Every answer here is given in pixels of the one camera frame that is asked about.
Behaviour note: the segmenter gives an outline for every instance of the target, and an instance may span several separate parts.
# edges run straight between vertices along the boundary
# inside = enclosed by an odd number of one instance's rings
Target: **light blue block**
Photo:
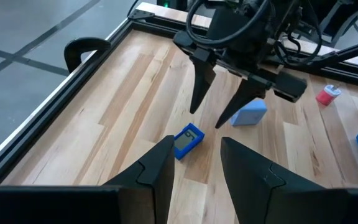
[[[238,125],[255,125],[264,117],[267,111],[263,100],[253,100],[239,111],[237,111],[230,119],[233,126]]]

